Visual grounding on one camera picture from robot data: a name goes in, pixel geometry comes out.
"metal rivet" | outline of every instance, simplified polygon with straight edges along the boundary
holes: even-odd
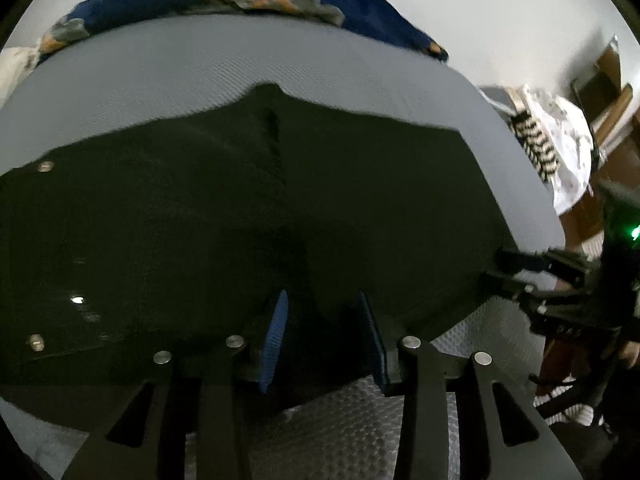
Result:
[[[244,344],[244,337],[241,335],[230,335],[226,338],[225,344],[229,348],[240,348]]]
[[[415,335],[408,335],[402,338],[402,346],[405,348],[420,348],[422,341]]]
[[[491,361],[493,361],[487,352],[477,352],[476,355],[474,355],[474,360],[482,366],[490,365]]]
[[[44,339],[40,334],[30,335],[29,345],[34,352],[42,352],[44,350]]]
[[[38,171],[40,173],[47,173],[47,171],[51,171],[51,170],[53,170],[52,160],[45,160],[44,162],[41,162],[40,164],[38,164]]]
[[[157,365],[165,365],[171,360],[171,352],[167,350],[161,350],[154,354],[154,362]]]

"dark blue blanket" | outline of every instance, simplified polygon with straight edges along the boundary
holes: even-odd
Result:
[[[276,12],[331,23],[446,62],[449,54],[386,0],[87,0],[43,36],[40,62],[71,43],[112,28],[176,14]]]

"blue padded strip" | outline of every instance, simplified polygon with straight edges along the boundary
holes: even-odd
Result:
[[[364,292],[360,292],[359,295],[359,308],[364,316],[360,316],[361,322],[366,323],[364,328],[365,344],[367,346],[367,357],[369,359],[369,366],[371,368],[371,374],[373,380],[379,388],[383,388],[388,385],[388,377],[386,376],[386,355],[385,350],[380,341],[380,335],[378,334],[378,327],[376,327],[376,320],[371,313],[371,307],[367,301],[367,297]]]
[[[273,381],[278,365],[278,357],[284,338],[284,329],[289,317],[289,297],[287,291],[283,290],[278,297],[276,308],[273,311],[271,324],[264,338],[262,353],[260,355],[260,378],[258,379],[258,389],[262,393],[267,392],[267,388]]]

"black and white striped object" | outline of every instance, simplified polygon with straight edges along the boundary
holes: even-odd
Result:
[[[511,129],[542,182],[547,182],[559,165],[553,142],[527,110],[511,118]]]

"black fabric panel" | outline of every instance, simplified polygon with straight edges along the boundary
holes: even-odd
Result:
[[[38,172],[42,160],[53,169]],[[55,149],[0,186],[0,394],[76,428],[120,394],[100,393],[98,407],[68,396],[64,410],[46,390],[29,400],[8,386],[136,383],[156,351],[204,352],[283,288],[287,369],[331,369],[332,326],[357,290],[430,339],[484,301],[478,275],[512,243],[456,131],[273,84]],[[34,333],[43,352],[26,343]]]

